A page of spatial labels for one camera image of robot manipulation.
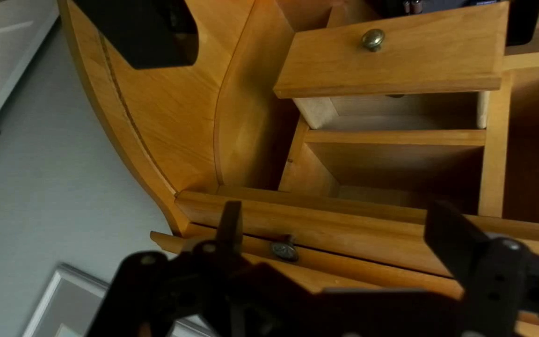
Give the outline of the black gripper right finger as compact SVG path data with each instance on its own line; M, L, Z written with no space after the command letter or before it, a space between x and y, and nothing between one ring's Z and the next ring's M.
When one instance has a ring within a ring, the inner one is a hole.
M479 226L451 204L432 202L423 239L467 295L484 295L477 266L490 237Z

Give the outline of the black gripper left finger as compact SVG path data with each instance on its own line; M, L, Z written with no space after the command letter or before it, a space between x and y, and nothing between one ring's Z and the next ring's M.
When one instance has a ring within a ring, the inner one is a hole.
M215 241L220 256L235 260L241 254L241 204L237 200L224 204Z

